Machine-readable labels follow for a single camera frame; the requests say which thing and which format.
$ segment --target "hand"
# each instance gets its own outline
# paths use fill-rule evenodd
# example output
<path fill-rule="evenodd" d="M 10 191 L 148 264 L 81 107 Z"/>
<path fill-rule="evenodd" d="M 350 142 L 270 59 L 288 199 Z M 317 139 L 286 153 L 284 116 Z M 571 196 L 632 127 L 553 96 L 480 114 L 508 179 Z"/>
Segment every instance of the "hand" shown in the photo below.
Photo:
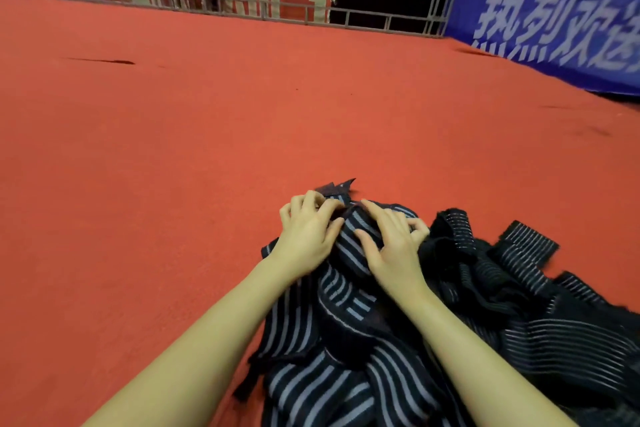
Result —
<path fill-rule="evenodd" d="M 429 229 L 419 218 L 407 218 L 404 213 L 382 209 L 366 199 L 361 202 L 378 223 L 385 243 L 378 251 L 367 232 L 356 230 L 369 269 L 380 286 L 403 307 L 402 302 L 410 300 L 414 291 L 426 286 L 418 261 L 418 247 L 429 236 Z"/>
<path fill-rule="evenodd" d="M 331 215 L 344 205 L 325 199 L 316 191 L 294 196 L 280 209 L 282 233 L 269 258 L 282 266 L 293 282 L 316 269 L 329 255 L 344 224 L 344 218 L 331 223 Z"/>

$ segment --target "person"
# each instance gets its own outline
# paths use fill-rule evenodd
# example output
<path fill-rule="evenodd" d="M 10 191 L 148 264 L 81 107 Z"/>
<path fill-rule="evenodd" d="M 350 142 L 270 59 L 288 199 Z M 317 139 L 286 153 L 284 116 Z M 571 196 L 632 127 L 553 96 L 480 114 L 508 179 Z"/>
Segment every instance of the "person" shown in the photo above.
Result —
<path fill-rule="evenodd" d="M 576 424 L 464 325 L 426 285 L 417 250 L 422 220 L 362 200 L 384 246 L 358 238 L 372 274 L 422 334 L 478 427 Z M 332 249 L 342 204 L 316 191 L 280 209 L 282 234 L 272 253 L 182 336 L 116 393 L 85 427 L 206 426 L 262 319 L 285 289 L 312 272 Z"/>

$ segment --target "person's left hand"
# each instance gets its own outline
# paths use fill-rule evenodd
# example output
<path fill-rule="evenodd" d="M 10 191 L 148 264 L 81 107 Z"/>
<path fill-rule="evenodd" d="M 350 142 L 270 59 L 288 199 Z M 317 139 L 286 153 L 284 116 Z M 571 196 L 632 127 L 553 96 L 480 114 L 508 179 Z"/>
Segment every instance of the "person's left hand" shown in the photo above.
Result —
<path fill-rule="evenodd" d="M 344 218 L 331 223 L 331 216 L 344 205 L 337 199 L 325 199 L 317 191 L 294 196 L 280 209 L 282 233 L 269 255 L 292 282 L 316 269 L 329 255 L 344 224 Z"/>

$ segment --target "black and gray striped cloth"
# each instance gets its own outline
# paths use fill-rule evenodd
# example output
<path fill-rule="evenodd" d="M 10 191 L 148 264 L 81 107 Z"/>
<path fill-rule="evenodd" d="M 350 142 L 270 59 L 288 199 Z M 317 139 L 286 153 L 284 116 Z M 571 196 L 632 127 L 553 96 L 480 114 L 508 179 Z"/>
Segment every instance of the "black and gray striped cloth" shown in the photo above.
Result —
<path fill-rule="evenodd" d="M 318 189 L 346 205 L 334 216 L 345 218 L 342 231 L 328 259 L 273 305 L 234 395 L 246 400 L 264 375 L 263 427 L 471 427 L 437 359 L 367 267 L 355 230 L 379 248 L 382 237 L 351 201 L 352 181 Z M 518 221 L 491 245 L 452 208 L 437 214 L 419 258 L 442 301 L 577 423 L 640 427 L 640 317 L 571 273 L 546 277 L 557 248 Z"/>

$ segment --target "black fabric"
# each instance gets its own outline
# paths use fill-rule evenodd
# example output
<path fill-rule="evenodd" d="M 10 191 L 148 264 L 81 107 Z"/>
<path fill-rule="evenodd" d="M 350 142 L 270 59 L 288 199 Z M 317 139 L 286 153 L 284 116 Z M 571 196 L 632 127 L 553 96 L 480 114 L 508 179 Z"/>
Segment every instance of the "black fabric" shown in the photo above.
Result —
<path fill-rule="evenodd" d="M 234 395 L 246 399 L 264 375 L 263 427 L 472 426 L 437 358 L 367 266 L 355 230 L 383 242 L 351 200 L 352 182 L 319 188 L 345 204 L 334 215 L 345 224 L 328 259 L 273 305 Z M 546 277 L 557 248 L 519 221 L 491 245 L 450 208 L 418 255 L 438 297 L 578 424 L 640 427 L 640 316 L 569 272 Z"/>

